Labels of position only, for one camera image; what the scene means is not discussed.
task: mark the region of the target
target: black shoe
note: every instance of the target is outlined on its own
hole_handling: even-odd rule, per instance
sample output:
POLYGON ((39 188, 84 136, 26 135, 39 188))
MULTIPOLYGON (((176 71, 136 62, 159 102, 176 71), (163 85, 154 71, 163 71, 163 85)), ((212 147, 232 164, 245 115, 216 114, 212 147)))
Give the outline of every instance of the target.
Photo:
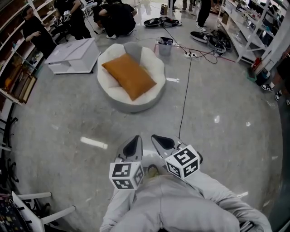
POLYGON ((282 94, 281 90, 278 91, 278 92, 275 94, 275 99, 276 99, 276 101, 278 101, 282 95, 283 95, 283 94, 282 94))
POLYGON ((262 87, 263 90, 267 90, 267 91, 270 91, 270 92, 273 91, 273 89, 271 88, 271 86, 269 84, 262 85, 261 87, 262 87))

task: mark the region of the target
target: person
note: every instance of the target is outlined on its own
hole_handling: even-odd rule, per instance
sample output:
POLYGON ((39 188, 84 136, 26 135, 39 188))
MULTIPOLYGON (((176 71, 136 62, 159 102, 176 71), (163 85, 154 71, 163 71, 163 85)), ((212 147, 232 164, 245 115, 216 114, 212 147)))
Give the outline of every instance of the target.
POLYGON ((25 40, 27 42, 31 41, 47 59, 56 47, 56 44, 53 42, 53 39, 45 28, 45 26, 48 26, 48 23, 43 24, 40 22, 40 20, 34 15, 31 6, 24 9, 21 12, 21 15, 24 18, 23 36, 25 40))
POLYGON ((101 24, 107 32, 107 39, 116 39, 120 35, 130 35, 136 25, 134 16, 137 11, 121 1, 106 1, 108 6, 99 12, 101 24))
POLYGON ((278 101, 282 95, 288 96, 290 92, 290 79, 289 79, 289 73, 288 68, 290 66, 290 47, 283 52, 282 55, 282 61, 277 66, 277 72, 274 76, 273 81, 270 84, 262 85, 262 89, 266 91, 273 91, 273 88, 276 84, 280 83, 282 80, 285 80, 284 86, 281 90, 279 90, 275 94, 275 99, 278 101))
POLYGON ((55 0, 54 7, 55 17, 59 19, 63 17, 65 11, 69 10, 71 13, 71 19, 68 22, 63 23, 68 27, 69 33, 74 36, 76 40, 91 38, 91 33, 85 25, 85 20, 80 8, 80 0, 55 0))
POLYGON ((271 232, 261 212, 199 170, 186 182, 155 165, 136 191, 114 190, 100 232, 271 232))
POLYGON ((206 31, 204 27, 206 27, 205 21, 207 20, 211 7, 214 7, 213 0, 201 0, 201 9, 198 14, 198 20, 196 23, 196 27, 201 31, 206 31))
MULTIPOLYGON (((195 6, 195 2, 196 2, 196 0, 189 0, 189 9, 188 9, 188 11, 189 11, 189 13, 191 15, 194 15, 193 10, 192 10, 192 6, 195 6)), ((182 9, 180 10, 180 12, 181 13, 185 12, 186 8, 187 8, 187 0, 183 0, 182 1, 182 9)))
POLYGON ((102 7, 102 0, 94 0, 94 3, 97 3, 97 6, 92 8, 92 11, 94 13, 94 22, 99 26, 100 30, 102 32, 105 31, 105 28, 103 27, 101 23, 101 18, 99 16, 100 11, 103 9, 102 7))
MULTIPOLYGON (((172 9, 172 12, 175 12, 175 9, 177 8, 177 6, 174 6, 176 0, 172 0, 172 3, 173 3, 173 9, 172 9)), ((169 10, 171 10, 171 0, 168 0, 168 8, 169 10)))

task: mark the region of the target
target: power strip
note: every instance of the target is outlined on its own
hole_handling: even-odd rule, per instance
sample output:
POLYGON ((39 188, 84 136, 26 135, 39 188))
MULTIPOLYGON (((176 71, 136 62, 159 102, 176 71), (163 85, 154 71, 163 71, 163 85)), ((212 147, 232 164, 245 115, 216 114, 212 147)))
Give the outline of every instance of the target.
POLYGON ((195 53, 185 53, 184 56, 188 59, 192 59, 192 58, 197 58, 197 55, 195 53))

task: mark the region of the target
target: chair leg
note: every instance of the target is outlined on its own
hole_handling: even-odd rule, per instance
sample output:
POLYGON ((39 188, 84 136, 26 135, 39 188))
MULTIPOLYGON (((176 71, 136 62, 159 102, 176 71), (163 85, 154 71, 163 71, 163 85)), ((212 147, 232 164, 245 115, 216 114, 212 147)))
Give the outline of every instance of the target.
POLYGON ((28 199, 37 199, 37 198, 48 198, 51 197, 53 194, 51 192, 47 193, 35 193, 35 194, 26 194, 26 195, 17 195, 21 200, 28 200, 28 199))
POLYGON ((72 213, 76 209, 77 209, 77 207, 71 206, 70 208, 64 209, 62 211, 59 211, 57 213, 54 213, 54 214, 49 215, 47 217, 44 217, 44 218, 41 219, 41 221, 42 221, 43 225, 45 225, 45 224, 50 223, 50 222, 52 222, 54 220, 62 218, 64 216, 68 215, 69 213, 72 213))

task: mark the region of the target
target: concrete floor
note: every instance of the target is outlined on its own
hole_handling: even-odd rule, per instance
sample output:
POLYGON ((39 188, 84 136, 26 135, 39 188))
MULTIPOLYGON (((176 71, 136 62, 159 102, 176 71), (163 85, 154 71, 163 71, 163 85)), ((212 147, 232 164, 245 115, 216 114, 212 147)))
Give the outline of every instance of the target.
MULTIPOLYGON (((111 41, 105 34, 92 32, 99 49, 136 41, 153 50, 154 38, 170 36, 163 28, 148 29, 142 23, 159 17, 160 5, 149 1, 138 5, 137 25, 129 37, 111 41)), ((178 43, 209 51, 189 36, 197 30, 195 17, 179 11, 175 17, 183 26, 168 31, 178 43)), ((210 15, 209 28, 215 27, 215 21, 216 16, 210 15)), ((233 50, 225 57, 236 59, 237 54, 233 50)), ((178 136, 189 60, 180 48, 160 58, 166 77, 180 82, 168 81, 155 107, 133 115, 117 112, 108 104, 97 84, 96 67, 93 74, 53 75, 43 65, 27 105, 14 111, 19 121, 12 128, 11 140, 19 191, 52 192, 53 211, 77 206, 76 212, 65 217, 72 228, 97 231, 113 190, 108 173, 117 147, 141 135, 144 149, 151 152, 152 134, 178 136), (108 144, 107 150, 80 142, 82 136, 108 144)), ((280 117, 274 95, 248 81, 246 67, 221 58, 215 65, 204 58, 192 61, 181 139, 201 152, 203 172, 237 194, 248 192, 242 199, 268 214, 280 179, 280 117)))

